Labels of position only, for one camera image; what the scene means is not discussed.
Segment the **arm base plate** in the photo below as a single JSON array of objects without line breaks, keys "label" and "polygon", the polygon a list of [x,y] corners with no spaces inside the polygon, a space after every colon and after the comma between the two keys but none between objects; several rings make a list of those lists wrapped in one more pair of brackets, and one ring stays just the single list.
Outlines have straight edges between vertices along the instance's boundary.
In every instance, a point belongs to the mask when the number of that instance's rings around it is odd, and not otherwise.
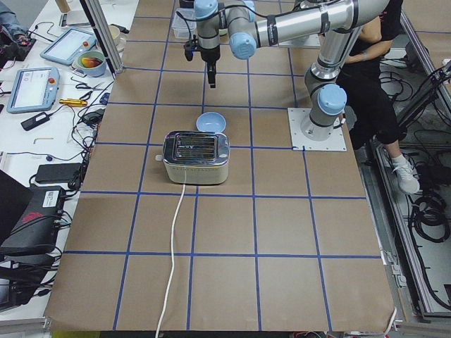
[{"label": "arm base plate", "polygon": [[329,127],[310,120],[310,108],[288,108],[292,149],[295,151],[346,151],[342,123],[336,118]]}]

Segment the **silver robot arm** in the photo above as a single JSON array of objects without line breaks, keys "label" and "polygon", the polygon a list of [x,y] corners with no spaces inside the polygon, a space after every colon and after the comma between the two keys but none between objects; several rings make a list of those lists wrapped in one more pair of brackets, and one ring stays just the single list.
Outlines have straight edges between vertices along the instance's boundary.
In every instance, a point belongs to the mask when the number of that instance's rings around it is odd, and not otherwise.
[{"label": "silver robot arm", "polygon": [[257,19],[252,1],[195,1],[197,33],[184,45],[191,61],[200,53],[206,63],[208,83],[216,86],[216,62],[221,57],[220,30],[227,30],[234,57],[247,60],[261,47],[322,36],[320,52],[309,67],[304,83],[312,107],[301,123],[302,134],[322,142],[343,112],[346,93],[335,81],[363,25],[377,18],[387,1],[304,1],[300,8]]}]

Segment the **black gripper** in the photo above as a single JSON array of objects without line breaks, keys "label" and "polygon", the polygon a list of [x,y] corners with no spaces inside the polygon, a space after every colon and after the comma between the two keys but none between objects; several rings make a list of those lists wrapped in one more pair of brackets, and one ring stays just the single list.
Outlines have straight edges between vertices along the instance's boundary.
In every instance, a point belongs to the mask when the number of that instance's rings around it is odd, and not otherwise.
[{"label": "black gripper", "polygon": [[216,88],[216,62],[221,57],[219,36],[197,38],[202,60],[205,61],[210,88]]}]

